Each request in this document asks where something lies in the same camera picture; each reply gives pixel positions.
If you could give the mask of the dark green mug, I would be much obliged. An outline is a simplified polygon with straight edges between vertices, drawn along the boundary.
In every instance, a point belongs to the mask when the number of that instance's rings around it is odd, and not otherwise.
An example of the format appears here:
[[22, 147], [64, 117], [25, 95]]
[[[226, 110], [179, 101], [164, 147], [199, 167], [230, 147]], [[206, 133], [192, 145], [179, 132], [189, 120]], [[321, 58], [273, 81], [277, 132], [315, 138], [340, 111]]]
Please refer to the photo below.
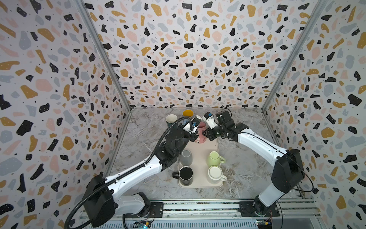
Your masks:
[[171, 127], [175, 121], [177, 121], [178, 117], [175, 114], [169, 114], [166, 116], [165, 121], [168, 127]]

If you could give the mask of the grey handleless cup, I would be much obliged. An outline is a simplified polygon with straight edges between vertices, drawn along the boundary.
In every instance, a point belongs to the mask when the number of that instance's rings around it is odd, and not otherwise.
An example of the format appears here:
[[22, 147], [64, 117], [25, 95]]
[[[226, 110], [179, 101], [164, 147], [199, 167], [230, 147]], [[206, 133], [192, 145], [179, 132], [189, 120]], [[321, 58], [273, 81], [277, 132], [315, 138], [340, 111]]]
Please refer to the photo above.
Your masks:
[[190, 150], [183, 150], [179, 156], [179, 160], [182, 166], [190, 166], [193, 162], [193, 156]]

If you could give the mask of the pink glass mug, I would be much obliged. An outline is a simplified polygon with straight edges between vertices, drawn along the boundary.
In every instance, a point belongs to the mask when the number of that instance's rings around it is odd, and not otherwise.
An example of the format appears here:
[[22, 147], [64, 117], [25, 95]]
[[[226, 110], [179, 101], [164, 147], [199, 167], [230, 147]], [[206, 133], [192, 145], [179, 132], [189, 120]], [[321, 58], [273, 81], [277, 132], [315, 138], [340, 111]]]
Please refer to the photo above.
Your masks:
[[203, 132], [206, 130], [206, 123], [205, 122], [200, 122], [199, 126], [198, 126], [198, 138], [196, 139], [196, 143], [197, 144], [202, 144], [206, 141], [206, 137], [203, 135]]

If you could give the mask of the light blue yellow-inside mug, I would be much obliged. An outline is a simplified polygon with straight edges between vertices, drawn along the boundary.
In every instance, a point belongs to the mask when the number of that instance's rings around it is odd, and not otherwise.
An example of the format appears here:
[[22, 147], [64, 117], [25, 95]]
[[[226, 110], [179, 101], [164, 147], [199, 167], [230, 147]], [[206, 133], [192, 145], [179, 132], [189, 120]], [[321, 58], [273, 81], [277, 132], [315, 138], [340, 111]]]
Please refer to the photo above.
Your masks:
[[184, 110], [183, 111], [183, 116], [192, 119], [193, 116], [194, 116], [194, 112], [190, 109]]

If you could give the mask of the light green mug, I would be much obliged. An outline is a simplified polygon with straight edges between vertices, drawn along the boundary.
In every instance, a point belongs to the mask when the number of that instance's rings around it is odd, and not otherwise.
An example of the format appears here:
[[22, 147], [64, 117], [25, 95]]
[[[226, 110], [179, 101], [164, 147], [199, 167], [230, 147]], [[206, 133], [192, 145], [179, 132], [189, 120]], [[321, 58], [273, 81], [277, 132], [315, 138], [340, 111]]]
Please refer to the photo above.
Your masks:
[[212, 167], [212, 166], [221, 166], [221, 164], [225, 163], [226, 159], [222, 156], [219, 155], [218, 152], [216, 151], [212, 151], [208, 158], [207, 158], [207, 165], [208, 167]]

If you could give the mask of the white cream mug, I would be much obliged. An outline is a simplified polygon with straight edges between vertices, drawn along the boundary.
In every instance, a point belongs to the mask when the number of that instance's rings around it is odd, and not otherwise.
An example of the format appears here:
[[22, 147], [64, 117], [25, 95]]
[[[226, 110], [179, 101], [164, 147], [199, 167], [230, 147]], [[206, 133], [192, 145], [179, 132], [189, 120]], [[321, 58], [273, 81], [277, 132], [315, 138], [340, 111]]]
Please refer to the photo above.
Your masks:
[[207, 180], [211, 184], [218, 184], [220, 182], [226, 182], [227, 176], [223, 174], [223, 171], [219, 166], [211, 166], [207, 172]]

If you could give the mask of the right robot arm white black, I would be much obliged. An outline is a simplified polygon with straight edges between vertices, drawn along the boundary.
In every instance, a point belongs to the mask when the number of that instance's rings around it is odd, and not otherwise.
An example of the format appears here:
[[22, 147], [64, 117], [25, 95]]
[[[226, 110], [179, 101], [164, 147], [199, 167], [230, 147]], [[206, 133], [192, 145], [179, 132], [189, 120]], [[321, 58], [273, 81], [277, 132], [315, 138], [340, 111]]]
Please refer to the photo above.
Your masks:
[[273, 167], [270, 185], [255, 197], [246, 212], [265, 216], [275, 202], [305, 178], [299, 150], [281, 148], [256, 134], [247, 125], [235, 123], [230, 110], [225, 108], [216, 115], [207, 112], [203, 120], [208, 124], [203, 135], [209, 140], [220, 137], [247, 146]]

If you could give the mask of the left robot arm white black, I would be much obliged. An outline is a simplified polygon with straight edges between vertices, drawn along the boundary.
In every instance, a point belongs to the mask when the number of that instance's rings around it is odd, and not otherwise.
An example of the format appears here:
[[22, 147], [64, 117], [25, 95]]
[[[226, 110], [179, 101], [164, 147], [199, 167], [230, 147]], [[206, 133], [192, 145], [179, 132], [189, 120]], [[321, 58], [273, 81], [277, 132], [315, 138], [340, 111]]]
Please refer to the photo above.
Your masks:
[[146, 195], [138, 193], [123, 200], [123, 194], [139, 182], [173, 165], [188, 142], [198, 138], [197, 129], [198, 123], [170, 126], [147, 159], [107, 178], [100, 175], [92, 178], [83, 196], [83, 206], [89, 218], [86, 224], [99, 227], [117, 212], [145, 216], [151, 205]]

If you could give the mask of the black mug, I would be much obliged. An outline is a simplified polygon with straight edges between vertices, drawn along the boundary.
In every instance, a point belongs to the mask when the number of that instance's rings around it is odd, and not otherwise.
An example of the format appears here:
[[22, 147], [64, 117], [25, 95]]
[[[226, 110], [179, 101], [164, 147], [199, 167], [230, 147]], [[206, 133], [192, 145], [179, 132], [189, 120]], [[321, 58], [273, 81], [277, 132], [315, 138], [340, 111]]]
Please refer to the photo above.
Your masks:
[[193, 170], [190, 167], [182, 167], [178, 172], [173, 172], [172, 177], [178, 179], [183, 186], [189, 186], [193, 182]]

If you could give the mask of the beige rectangular tray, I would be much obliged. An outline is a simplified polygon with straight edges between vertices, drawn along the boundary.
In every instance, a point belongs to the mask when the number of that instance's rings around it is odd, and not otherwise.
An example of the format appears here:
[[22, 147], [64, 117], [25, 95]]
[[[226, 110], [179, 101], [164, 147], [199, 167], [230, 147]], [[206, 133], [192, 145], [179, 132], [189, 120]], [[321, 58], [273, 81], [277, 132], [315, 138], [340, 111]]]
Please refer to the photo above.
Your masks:
[[202, 144], [189, 141], [185, 149], [189, 150], [193, 157], [190, 168], [193, 170], [193, 181], [191, 185], [185, 186], [180, 180], [177, 180], [181, 188], [219, 188], [224, 182], [221, 180], [216, 184], [208, 180], [207, 159], [212, 151], [219, 152], [218, 140], [206, 140]]

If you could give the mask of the green circuit board left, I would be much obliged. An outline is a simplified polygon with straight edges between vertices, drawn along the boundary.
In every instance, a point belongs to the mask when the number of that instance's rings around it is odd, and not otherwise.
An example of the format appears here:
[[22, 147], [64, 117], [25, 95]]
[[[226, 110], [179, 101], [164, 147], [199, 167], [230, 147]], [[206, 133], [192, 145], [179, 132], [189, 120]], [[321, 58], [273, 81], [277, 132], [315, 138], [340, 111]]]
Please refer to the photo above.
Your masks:
[[150, 221], [136, 221], [132, 224], [132, 229], [150, 229], [151, 224]]

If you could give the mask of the circuit board right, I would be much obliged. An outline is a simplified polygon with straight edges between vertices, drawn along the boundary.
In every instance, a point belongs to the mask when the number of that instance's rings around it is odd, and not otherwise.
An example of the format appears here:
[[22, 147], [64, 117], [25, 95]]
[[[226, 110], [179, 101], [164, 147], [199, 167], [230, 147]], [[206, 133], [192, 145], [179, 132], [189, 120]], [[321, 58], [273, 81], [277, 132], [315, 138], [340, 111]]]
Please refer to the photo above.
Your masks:
[[273, 222], [271, 219], [261, 219], [256, 220], [256, 225], [258, 229], [272, 229]]

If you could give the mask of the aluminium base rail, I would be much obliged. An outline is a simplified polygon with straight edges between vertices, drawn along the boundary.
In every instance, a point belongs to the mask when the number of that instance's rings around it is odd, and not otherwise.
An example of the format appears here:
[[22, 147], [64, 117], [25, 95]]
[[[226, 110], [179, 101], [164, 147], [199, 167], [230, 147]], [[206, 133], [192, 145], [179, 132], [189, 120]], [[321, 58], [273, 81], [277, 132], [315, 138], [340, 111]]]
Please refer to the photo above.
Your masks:
[[136, 221], [150, 221], [151, 229], [258, 229], [256, 220], [271, 219], [273, 229], [324, 229], [325, 223], [310, 199], [281, 199], [265, 216], [246, 212], [247, 199], [191, 199], [152, 201], [151, 215], [113, 216], [102, 229], [131, 229]]

